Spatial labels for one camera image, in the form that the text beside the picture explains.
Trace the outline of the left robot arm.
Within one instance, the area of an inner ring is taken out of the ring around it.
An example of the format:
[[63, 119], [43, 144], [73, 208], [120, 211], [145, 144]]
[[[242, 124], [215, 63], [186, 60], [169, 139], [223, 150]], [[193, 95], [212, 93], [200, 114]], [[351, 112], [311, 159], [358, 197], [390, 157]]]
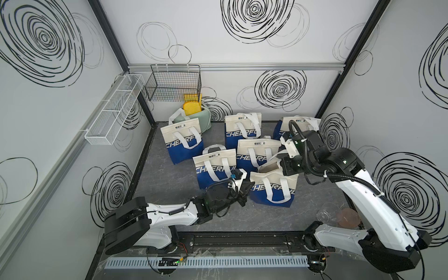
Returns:
[[179, 243], [176, 226], [209, 222], [234, 203], [245, 206], [254, 182], [227, 179], [185, 204], [159, 205], [137, 197], [105, 217], [105, 253], [118, 254], [134, 246], [164, 250]]

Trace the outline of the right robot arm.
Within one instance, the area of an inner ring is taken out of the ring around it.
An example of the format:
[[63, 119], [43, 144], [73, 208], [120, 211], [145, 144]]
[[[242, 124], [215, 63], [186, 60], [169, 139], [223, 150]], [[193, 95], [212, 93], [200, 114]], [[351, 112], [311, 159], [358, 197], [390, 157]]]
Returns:
[[303, 238], [310, 251], [334, 247], [363, 256], [378, 270], [394, 274], [424, 266], [422, 251], [432, 238], [407, 222], [400, 210], [379, 190], [357, 155], [348, 148], [329, 152], [322, 141], [281, 140], [288, 173], [313, 174], [336, 184], [364, 215], [369, 229], [344, 229], [323, 222], [312, 223]]

